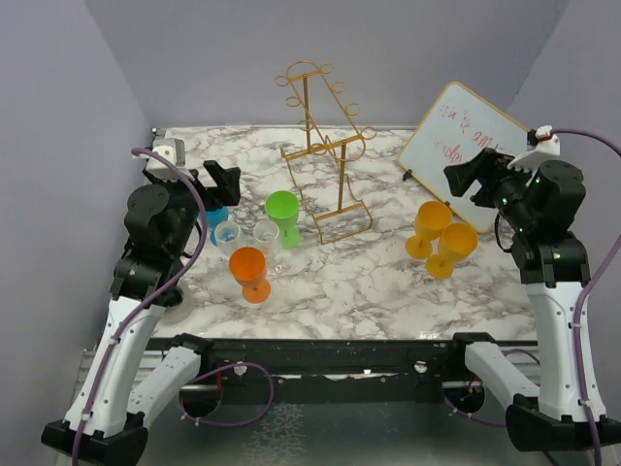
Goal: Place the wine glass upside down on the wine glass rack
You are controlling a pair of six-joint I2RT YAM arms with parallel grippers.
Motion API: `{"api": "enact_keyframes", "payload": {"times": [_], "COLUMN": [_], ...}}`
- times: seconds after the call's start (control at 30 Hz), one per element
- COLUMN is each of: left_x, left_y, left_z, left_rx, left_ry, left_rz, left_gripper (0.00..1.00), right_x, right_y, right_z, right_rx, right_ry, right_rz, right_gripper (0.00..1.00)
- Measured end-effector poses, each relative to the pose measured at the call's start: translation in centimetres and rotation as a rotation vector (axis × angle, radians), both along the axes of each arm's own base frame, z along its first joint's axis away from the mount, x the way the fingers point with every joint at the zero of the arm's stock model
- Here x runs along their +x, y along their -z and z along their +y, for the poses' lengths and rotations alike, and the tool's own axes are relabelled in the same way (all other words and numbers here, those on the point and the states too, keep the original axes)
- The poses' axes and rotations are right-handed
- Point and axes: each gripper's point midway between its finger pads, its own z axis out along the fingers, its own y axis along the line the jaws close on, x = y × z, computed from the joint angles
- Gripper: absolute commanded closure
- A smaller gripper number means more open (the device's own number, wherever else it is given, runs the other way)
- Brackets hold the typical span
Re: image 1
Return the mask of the yellow plastic wine glass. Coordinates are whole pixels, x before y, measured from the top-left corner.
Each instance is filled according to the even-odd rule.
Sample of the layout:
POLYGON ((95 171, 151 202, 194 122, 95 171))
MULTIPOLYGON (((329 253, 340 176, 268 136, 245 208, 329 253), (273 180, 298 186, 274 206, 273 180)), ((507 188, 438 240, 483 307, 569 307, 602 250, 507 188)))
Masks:
POLYGON ((407 253, 414 259, 426 259, 437 240, 452 221, 451 210, 440 201, 428 201, 418 210, 414 220, 415 234, 406 242, 407 253))

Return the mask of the green plastic wine glass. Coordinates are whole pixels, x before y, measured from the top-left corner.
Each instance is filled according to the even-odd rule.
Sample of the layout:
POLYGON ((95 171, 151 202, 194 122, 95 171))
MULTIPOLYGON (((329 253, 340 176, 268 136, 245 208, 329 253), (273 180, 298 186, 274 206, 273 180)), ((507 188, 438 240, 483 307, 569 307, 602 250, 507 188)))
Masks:
POLYGON ((269 220, 279 228, 282 247, 295 248, 300 241, 297 228, 300 204, 297 196, 286 190, 275 191, 266 199, 265 210, 269 220))

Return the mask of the clear wine glass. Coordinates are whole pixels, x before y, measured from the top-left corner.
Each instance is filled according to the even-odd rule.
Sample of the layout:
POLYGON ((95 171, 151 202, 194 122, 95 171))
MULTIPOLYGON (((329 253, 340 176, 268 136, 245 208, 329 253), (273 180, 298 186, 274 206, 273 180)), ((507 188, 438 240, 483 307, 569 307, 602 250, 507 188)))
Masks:
POLYGON ((270 277, 276 277, 282 272, 282 265, 278 255, 282 241, 278 226, 271 220, 258 221, 253 229, 253 245, 259 249, 266 258, 267 271, 270 277))

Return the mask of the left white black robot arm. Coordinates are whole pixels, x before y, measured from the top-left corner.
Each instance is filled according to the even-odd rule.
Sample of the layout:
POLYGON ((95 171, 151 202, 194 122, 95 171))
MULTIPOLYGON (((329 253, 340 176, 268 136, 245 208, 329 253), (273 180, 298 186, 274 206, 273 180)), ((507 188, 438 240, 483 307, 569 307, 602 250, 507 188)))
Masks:
POLYGON ((147 173, 147 184, 129 196, 128 240, 114 267, 100 345, 69 411, 44 427, 43 445, 94 465, 135 465, 149 427, 182 385, 212 376, 212 343, 183 335, 159 367, 134 383, 155 326, 182 301, 180 277, 200 254, 181 260, 192 230, 206 243, 203 216, 241 200, 239 168, 224 169, 213 160, 203 166, 212 186, 203 186, 195 170, 175 181, 147 173))

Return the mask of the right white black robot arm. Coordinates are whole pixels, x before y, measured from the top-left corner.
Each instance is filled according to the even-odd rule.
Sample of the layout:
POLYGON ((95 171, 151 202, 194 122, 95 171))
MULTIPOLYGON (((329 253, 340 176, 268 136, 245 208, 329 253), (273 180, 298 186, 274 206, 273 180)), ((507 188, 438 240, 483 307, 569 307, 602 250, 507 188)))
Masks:
POLYGON ((508 436, 520 451, 615 445, 620 424, 606 414, 587 347, 580 294, 592 282, 588 255, 570 231, 586 195, 582 172, 552 159, 531 173, 510 167, 511 160, 485 149, 443 172, 455 197, 479 183, 473 203, 497 209, 514 231, 511 255, 536 316, 539 383, 526 378, 489 336, 454 336, 460 348, 446 355, 445 367, 455 379, 481 379, 504 407, 508 436))

